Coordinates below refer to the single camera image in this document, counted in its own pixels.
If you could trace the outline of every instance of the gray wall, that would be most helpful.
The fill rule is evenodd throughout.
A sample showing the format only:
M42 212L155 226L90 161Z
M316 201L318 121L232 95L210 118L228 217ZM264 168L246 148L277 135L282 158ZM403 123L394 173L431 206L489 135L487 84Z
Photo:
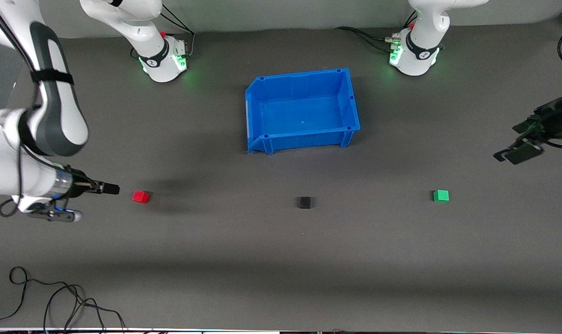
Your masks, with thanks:
M79 0L40 0L46 23L63 38L118 36L86 16ZM279 28L395 27L410 11L406 0L164 0L198 32ZM484 6L450 12L453 25L534 23L558 16L562 0L491 0ZM164 19L160 30L179 32Z

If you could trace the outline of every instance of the tangled black cable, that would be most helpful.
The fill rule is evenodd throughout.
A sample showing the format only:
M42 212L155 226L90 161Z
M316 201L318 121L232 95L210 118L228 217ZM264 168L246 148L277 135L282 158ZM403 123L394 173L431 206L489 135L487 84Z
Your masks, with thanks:
M17 270L20 270L23 273L23 275L24 275L23 281L16 281L13 278L13 275L15 274L15 271L17 271ZM122 319L122 316L120 315L120 313L118 313L117 311L114 311L113 309L108 309L108 308L103 308L103 307L98 306L97 302L95 301L94 298L83 299L81 297L81 294L79 294L79 290L78 290L78 289L80 289L81 291L83 291L83 288L82 288L81 285L67 284L63 281L58 281L58 282L54 282L54 283L46 283L46 282L40 281L40 280L35 279L35 278L29 278L27 276L27 271L23 267L20 267L20 266L13 267L11 269L11 271L9 271L9 281L14 285L23 285L21 300L19 302L18 307L15 309L15 311L13 311L13 313L11 313L10 315L7 315L6 317L0 318L0 321L3 321L5 319L9 319L10 317L13 317L21 309L21 307L23 306L23 300L25 299L25 291L27 289L28 283L35 282L35 283L38 283L40 285L61 284L63 286L58 288L54 292L54 294L52 294L52 296L48 300L48 303L46 304L46 309L44 311L44 321L42 323L44 333L46 333L46 318L48 316L48 311L50 310L50 305L52 304L52 300L54 299L54 297L57 294L59 294L59 292L61 292L62 290L65 290L65 289L67 291L69 291L75 297L75 305L73 306L73 311L71 311L71 314L69 315L69 318L67 319L67 322L65 322L65 324L64 324L64 330L65 331L67 330L67 328L71 324L71 321L73 321L73 319L75 318L75 315L77 315L77 313L79 313L79 311L82 309L82 307L89 307L89 308L93 308L93 309L96 310L97 319L99 320L99 323L102 327L102 331L104 331L106 329L106 326L103 323L103 319L102 319L99 311L105 311L105 312L110 312L110 313L116 314L118 316L118 320L120 321L120 327L122 328L122 331L124 332L124 328L126 327L126 325L124 324L124 320Z

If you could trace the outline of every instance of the connector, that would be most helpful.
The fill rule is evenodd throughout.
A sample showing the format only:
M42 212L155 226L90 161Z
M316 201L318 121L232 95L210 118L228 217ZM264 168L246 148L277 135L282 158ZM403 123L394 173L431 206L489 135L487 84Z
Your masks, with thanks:
M398 37L385 37L384 41L389 44L400 45L400 38Z

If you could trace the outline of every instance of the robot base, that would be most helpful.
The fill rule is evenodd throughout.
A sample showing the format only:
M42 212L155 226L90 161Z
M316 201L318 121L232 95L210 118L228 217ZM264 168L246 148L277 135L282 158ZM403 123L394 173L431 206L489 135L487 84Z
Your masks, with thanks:
M405 28L400 32L392 34L392 37L405 40L405 37L410 31L409 28ZM399 71L408 76L420 76L421 74L425 74L425 72L435 64L435 59L439 51L440 49L438 48L437 51L427 59L419 60L406 45L399 45L398 48L391 53L389 64L398 68Z
M186 44L183 40L177 40L171 36L166 36L164 40L169 44L169 53L158 67L151 67L141 59L141 65L145 73L158 83L166 83L174 80L180 73L186 70Z

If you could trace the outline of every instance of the green indicator light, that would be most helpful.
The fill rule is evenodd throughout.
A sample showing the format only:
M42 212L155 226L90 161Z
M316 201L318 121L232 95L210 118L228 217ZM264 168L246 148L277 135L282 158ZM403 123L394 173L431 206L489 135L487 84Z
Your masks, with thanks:
M141 66L143 66L143 72L147 73L147 68L145 68L145 64L141 60L141 57L139 57L139 63L141 63Z
M431 64L435 64L435 60L438 59L438 53L440 53L440 48L436 49L434 59L431 61Z
M186 60L184 59L184 56L172 55L172 60L176 64L178 70L180 71L186 70Z
M390 63L393 65L397 65L398 61L400 60L400 56L402 55L402 46L398 46L398 49L393 51L393 55L390 57Z

